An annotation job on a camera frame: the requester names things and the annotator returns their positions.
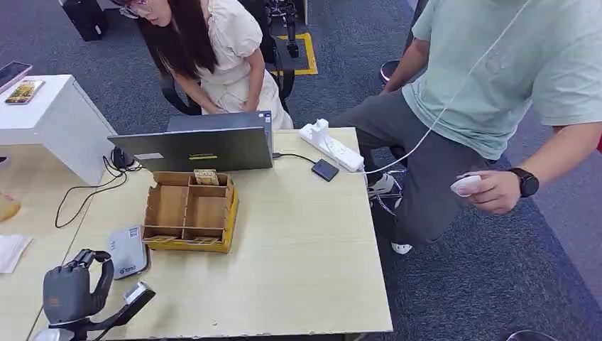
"mint green t-shirt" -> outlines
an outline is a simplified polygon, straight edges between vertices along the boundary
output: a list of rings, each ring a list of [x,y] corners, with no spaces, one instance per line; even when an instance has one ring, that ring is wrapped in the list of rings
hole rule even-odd
[[[427,126],[527,0],[430,0],[426,72],[403,95]],[[532,0],[433,130],[497,160],[530,105],[548,126],[602,121],[602,1]]]

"gray pants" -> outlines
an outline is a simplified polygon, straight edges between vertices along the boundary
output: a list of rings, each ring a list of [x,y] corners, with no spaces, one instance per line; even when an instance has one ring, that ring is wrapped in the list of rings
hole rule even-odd
[[[428,130],[409,108],[401,91],[369,97],[331,120],[330,126],[356,128],[367,171],[379,168],[372,158],[372,149],[398,146],[410,151]],[[487,169],[490,162],[473,149],[431,131],[406,164],[403,200],[395,209],[397,228],[392,241],[418,246],[437,241],[466,205],[449,189],[456,177]]]

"smartphone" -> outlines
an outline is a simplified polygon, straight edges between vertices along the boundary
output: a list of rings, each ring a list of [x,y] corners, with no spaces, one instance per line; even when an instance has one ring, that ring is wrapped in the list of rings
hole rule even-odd
[[[33,66],[12,62],[0,69],[0,94],[21,80]]]
[[[43,80],[24,80],[4,101],[7,104],[27,104],[33,99],[35,93],[44,85]]]

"man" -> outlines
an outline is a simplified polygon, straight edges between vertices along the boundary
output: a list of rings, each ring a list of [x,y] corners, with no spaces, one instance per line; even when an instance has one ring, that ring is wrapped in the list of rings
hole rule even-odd
[[[459,175],[480,175],[468,201],[501,215],[596,148],[602,134],[600,18],[599,0],[428,3],[382,93],[331,122],[356,127],[367,171],[377,169],[371,149],[399,146],[408,152],[433,126],[407,158],[391,243],[397,253],[442,236],[465,203],[449,189]],[[424,66],[426,72],[406,84]],[[531,104],[554,136],[517,168],[486,170]],[[381,173],[368,177],[371,195],[392,186]]]

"black adapter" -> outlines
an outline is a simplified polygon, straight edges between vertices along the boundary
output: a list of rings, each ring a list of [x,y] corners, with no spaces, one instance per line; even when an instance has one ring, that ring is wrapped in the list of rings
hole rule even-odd
[[[313,167],[312,172],[316,173],[320,178],[330,182],[337,174],[339,169],[334,167],[326,160],[321,158]]]

